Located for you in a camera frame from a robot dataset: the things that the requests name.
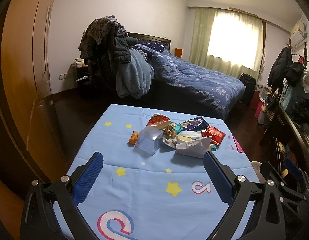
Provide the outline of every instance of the bright window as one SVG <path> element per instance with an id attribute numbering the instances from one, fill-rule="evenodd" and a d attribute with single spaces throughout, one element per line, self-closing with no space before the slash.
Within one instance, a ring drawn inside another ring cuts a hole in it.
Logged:
<path id="1" fill-rule="evenodd" d="M 210 36 L 208 55 L 232 65 L 253 69 L 258 48 L 259 28 L 240 21 L 235 13 L 217 12 Z"/>

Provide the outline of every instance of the bed headboard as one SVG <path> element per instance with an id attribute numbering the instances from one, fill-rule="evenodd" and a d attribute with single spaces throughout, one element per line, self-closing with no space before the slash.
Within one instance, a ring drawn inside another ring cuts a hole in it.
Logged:
<path id="1" fill-rule="evenodd" d="M 156 43 L 166 44 L 166 48 L 170 49 L 171 40 L 139 33 L 128 33 L 128 35 L 129 37 L 137 38 L 139 41 L 152 41 Z"/>

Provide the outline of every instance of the orange figurine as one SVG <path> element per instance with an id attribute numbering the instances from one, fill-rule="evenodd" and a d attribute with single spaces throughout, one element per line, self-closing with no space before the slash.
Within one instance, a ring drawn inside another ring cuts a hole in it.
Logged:
<path id="1" fill-rule="evenodd" d="M 136 131 L 133 131 L 133 134 L 131 135 L 131 138 L 129 139 L 129 143 L 136 144 L 138 137 L 139 137 L 139 133 Z"/>

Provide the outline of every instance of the sheer curtain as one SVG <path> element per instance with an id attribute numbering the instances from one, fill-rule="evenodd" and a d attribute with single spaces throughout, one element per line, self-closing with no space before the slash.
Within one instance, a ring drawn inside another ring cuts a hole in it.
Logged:
<path id="1" fill-rule="evenodd" d="M 257 79 L 263 51 L 259 18 L 214 8 L 196 8 L 190 62 L 239 78 Z"/>

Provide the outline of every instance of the metal screw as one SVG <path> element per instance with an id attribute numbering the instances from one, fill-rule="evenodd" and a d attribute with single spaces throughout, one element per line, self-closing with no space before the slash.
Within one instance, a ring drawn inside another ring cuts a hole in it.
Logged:
<path id="1" fill-rule="evenodd" d="M 244 181 L 246 181 L 246 177 L 243 176 L 243 175 L 239 175 L 238 176 L 238 181 L 244 182 Z"/>
<path id="2" fill-rule="evenodd" d="M 269 186 L 273 186 L 273 185 L 274 185 L 274 182 L 273 182 L 273 180 L 271 180 L 271 179 L 269 179 L 269 180 L 267 181 L 267 183 L 268 183 Z"/>
<path id="3" fill-rule="evenodd" d="M 39 181 L 35 179 L 33 182 L 31 182 L 32 186 L 37 186 L 39 184 Z"/>
<path id="4" fill-rule="evenodd" d="M 69 180 L 68 176 L 62 176 L 60 179 L 62 182 L 67 182 Z"/>

